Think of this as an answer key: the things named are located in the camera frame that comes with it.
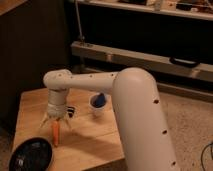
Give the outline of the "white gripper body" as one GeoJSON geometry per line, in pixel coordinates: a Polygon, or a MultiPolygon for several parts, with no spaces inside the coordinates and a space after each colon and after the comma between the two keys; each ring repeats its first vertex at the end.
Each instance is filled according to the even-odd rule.
{"type": "Polygon", "coordinates": [[[50,118],[61,119],[67,113],[68,90],[49,90],[47,115],[50,118]]]}

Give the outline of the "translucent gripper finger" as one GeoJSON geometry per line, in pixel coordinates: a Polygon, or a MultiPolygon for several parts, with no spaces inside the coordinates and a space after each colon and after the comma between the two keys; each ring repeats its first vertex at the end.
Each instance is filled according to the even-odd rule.
{"type": "Polygon", "coordinates": [[[43,116],[43,118],[42,118],[42,120],[41,120],[39,129],[41,129],[48,120],[49,120],[49,115],[47,113],[45,113],[44,116],[43,116]]]}
{"type": "Polygon", "coordinates": [[[69,123],[69,120],[66,119],[66,118],[64,118],[64,122],[65,122],[65,125],[68,127],[68,130],[71,131],[71,130],[72,130],[72,127],[71,127],[71,125],[70,125],[70,123],[69,123]]]}

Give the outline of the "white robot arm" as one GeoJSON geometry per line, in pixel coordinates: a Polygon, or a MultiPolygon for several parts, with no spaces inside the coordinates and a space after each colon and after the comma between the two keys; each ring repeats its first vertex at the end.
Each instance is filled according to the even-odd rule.
{"type": "Polygon", "coordinates": [[[47,118],[67,113],[71,88],[109,94],[128,171],[180,171],[154,77],[141,68],[73,74],[47,72],[47,118]]]}

